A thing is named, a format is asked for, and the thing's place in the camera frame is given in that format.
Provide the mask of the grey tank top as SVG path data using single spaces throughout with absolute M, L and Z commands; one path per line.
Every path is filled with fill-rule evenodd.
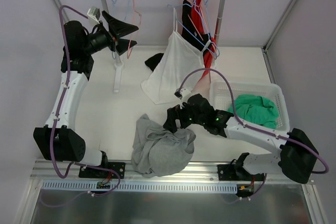
M 191 161 L 196 134 L 189 129 L 171 133 L 143 114 L 136 123 L 131 163 L 145 178 L 173 175 Z

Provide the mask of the white tank top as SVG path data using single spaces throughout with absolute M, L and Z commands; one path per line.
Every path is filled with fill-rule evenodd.
M 143 92 L 158 104 L 176 101 L 174 93 L 183 83 L 184 78 L 192 71 L 204 68 L 203 52 L 210 41 L 197 49 L 185 40 L 177 31 L 176 9 L 173 9 L 173 32 L 165 53 L 148 79 L 141 83 Z

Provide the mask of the green tank top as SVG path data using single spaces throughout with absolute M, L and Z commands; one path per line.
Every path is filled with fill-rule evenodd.
M 234 103 L 236 113 L 241 119 L 270 129 L 277 128 L 279 111 L 271 100 L 262 96 L 242 94 Z

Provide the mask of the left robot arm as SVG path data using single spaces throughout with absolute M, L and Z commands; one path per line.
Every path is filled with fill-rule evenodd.
M 94 23 L 88 32 L 81 22 L 71 20 L 62 26 L 65 39 L 61 63 L 61 84 L 53 110 L 43 127 L 34 129 L 33 138 L 44 159 L 80 164 L 81 178 L 114 178 L 113 167 L 104 151 L 89 148 L 75 131 L 76 115 L 82 93 L 93 70 L 93 54 L 105 48 L 122 55 L 136 45 L 125 36 L 137 31 L 136 25 L 110 16 L 106 11 L 87 18 Z

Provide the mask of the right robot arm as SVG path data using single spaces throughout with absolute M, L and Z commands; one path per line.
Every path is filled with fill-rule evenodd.
M 282 174 L 307 183 L 319 154 L 302 130 L 278 131 L 245 120 L 238 114 L 241 97 L 234 97 L 230 82 L 224 82 L 232 102 L 228 109 L 209 103 L 199 93 L 189 93 L 187 82 L 195 77 L 191 71 L 175 85 L 181 101 L 170 95 L 165 102 L 151 102 L 145 87 L 150 74 L 146 54 L 143 49 L 135 51 L 137 61 L 129 71 L 140 86 L 119 113 L 123 132 L 135 132 L 131 163 L 136 172 L 144 177 L 168 176 L 191 161 L 235 157 L 229 166 L 232 180 Z

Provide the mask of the black tank top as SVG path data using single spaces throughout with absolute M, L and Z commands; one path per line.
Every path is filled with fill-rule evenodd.
M 206 43 L 209 41 L 209 34 L 206 34 L 203 28 L 202 19 L 197 11 L 201 13 L 200 7 L 192 7 L 192 3 L 188 0 L 183 0 L 182 6 L 182 37 L 192 46 L 202 51 Z M 147 59 L 144 64 L 154 71 L 160 63 L 164 53 L 158 53 Z M 204 65 L 206 68 L 211 67 L 213 56 L 208 49 L 203 51 Z

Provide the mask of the red tank top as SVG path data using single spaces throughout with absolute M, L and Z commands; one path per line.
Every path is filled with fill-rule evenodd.
M 208 25 L 205 21 L 203 10 L 202 10 L 203 0 L 193 0 L 193 5 L 191 7 L 191 21 L 196 29 L 196 34 L 199 36 L 198 42 L 203 50 L 203 60 L 204 67 L 210 68 L 213 59 L 217 57 L 216 55 L 216 42 L 209 32 Z

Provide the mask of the white plastic basket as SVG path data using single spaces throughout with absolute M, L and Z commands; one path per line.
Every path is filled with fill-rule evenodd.
M 275 84 L 231 82 L 231 98 L 225 81 L 211 83 L 210 102 L 219 110 L 233 113 L 247 122 L 273 130 L 289 131 L 290 123 L 282 90 Z

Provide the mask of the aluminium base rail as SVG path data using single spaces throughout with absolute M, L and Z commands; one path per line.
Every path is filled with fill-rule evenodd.
M 162 158 L 153 161 L 112 161 L 106 167 L 101 169 L 90 168 L 87 165 L 76 165 L 60 162 L 57 167 L 62 175 L 67 179 L 87 178 L 87 179 L 105 179 L 111 175 L 112 179 L 117 179 L 115 173 L 118 173 L 121 179 L 131 178 L 152 178 L 168 177 L 178 179 L 214 179 L 218 181 L 276 181 L 285 183 L 294 183 L 295 181 L 281 173 L 281 168 L 276 167 L 276 172 L 257 171 L 250 173 L 236 164 L 236 161 L 229 163 L 212 162 L 186 162 L 182 160 L 166 161 Z

